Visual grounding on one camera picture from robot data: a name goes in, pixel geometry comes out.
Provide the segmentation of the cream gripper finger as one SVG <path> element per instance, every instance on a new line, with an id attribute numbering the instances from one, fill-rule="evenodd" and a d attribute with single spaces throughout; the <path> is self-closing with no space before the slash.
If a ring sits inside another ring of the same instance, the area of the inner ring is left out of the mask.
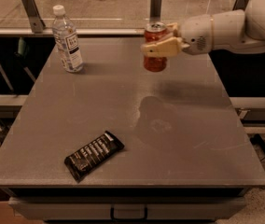
<path id="1" fill-rule="evenodd" d="M 177 22 L 167 24 L 167 35 L 179 37 L 180 25 Z"/>
<path id="2" fill-rule="evenodd" d="M 141 46 L 141 51 L 147 57 L 161 58 L 174 57 L 183 49 L 188 49 L 189 44 L 185 43 L 181 37 L 170 37 L 164 40 L 145 43 Z"/>

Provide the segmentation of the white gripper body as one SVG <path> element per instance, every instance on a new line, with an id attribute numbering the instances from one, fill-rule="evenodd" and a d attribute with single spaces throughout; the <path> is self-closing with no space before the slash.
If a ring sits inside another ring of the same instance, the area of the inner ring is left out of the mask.
<path id="1" fill-rule="evenodd" d="M 213 47 L 213 18 L 211 15 L 187 19 L 181 28 L 182 50 L 187 54 L 206 54 Z"/>

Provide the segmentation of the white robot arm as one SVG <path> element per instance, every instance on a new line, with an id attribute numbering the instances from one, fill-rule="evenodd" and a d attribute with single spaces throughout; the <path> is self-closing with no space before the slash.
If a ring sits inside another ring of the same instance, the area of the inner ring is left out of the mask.
<path id="1" fill-rule="evenodd" d="M 141 46 L 147 57 L 173 57 L 180 52 L 197 55 L 220 49 L 237 54 L 265 52 L 265 0 L 250 0 L 244 10 L 172 23 L 169 34 Z"/>

